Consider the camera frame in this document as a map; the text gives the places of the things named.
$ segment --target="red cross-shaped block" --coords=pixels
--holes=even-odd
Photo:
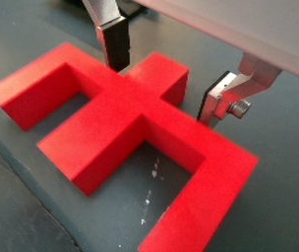
[[[89,195],[143,141],[192,174],[138,250],[201,251],[256,163],[173,105],[187,68],[153,53],[118,75],[65,43],[0,82],[0,106],[23,130],[73,96],[90,100],[37,144]]]

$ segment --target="metal clamp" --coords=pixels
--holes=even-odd
[[[129,64],[128,21],[114,0],[82,0],[82,3],[94,22],[106,65],[120,71]]]
[[[251,107],[244,98],[264,91],[280,73],[280,69],[245,53],[239,71],[239,75],[225,72],[204,93],[196,119],[209,127],[227,113],[243,118]]]

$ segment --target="red foam block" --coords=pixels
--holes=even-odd
[[[118,75],[64,43],[0,82],[0,106],[30,129],[76,93],[90,100],[37,144],[89,195],[143,141],[192,174],[141,252],[204,248],[256,158],[181,113],[187,67],[153,53]]]

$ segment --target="gray table surface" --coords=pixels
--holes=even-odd
[[[152,11],[130,22],[129,33],[130,66],[159,51],[189,67],[181,110],[195,116],[203,91],[225,70],[236,72],[241,52]],[[102,61],[85,11],[60,0],[1,1],[0,80],[64,41]],[[82,251],[136,251],[188,174],[144,144],[98,191],[85,197],[36,147],[85,101],[76,96],[29,132],[19,130],[0,109],[0,153]],[[215,128],[260,161],[207,252],[299,251],[299,78],[282,73],[271,89],[251,102],[243,120],[227,117]]]
[[[0,251],[78,252],[68,232],[1,156]]]

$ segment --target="screw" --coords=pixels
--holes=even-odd
[[[232,114],[239,119],[243,118],[244,114],[248,112],[251,104],[244,99],[231,103],[227,112]]]

